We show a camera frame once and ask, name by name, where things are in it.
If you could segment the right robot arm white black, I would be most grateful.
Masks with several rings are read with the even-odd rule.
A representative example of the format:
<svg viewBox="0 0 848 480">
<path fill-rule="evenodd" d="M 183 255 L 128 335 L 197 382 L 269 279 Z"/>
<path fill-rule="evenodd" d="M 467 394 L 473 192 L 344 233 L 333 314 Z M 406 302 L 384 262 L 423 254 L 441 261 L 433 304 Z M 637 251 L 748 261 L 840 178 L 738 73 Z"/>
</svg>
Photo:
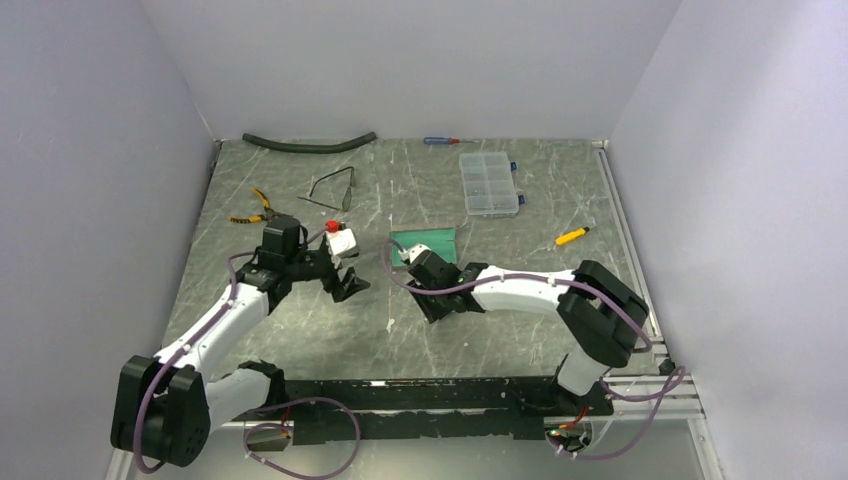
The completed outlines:
<svg viewBox="0 0 848 480">
<path fill-rule="evenodd" d="M 525 272 L 487 263 L 464 268 L 427 247 L 406 256 L 406 289 L 430 322 L 453 313 L 518 311 L 558 317 L 576 341 L 558 367 L 550 401 L 577 413 L 601 376 L 647 351 L 646 302 L 606 267 L 584 260 L 572 270 Z"/>
</svg>

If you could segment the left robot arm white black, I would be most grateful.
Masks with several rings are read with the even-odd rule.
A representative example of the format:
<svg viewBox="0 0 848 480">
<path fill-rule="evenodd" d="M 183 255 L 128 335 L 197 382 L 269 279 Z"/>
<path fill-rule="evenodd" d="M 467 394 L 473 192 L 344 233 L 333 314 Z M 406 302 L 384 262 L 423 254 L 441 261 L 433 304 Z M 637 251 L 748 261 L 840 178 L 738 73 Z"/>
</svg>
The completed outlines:
<svg viewBox="0 0 848 480">
<path fill-rule="evenodd" d="M 289 215 L 267 223 L 257 247 L 229 257 L 228 284 L 206 313 L 157 353 L 123 365 L 112 446 L 132 453 L 137 468 L 151 474 L 166 464 L 190 465 L 215 429 L 244 413 L 278 417 L 290 403 L 281 368 L 247 361 L 218 381 L 211 376 L 295 284 L 318 281 L 336 303 L 367 289 L 353 268 L 341 266 L 358 253 L 354 230 L 338 221 L 314 234 Z"/>
</svg>

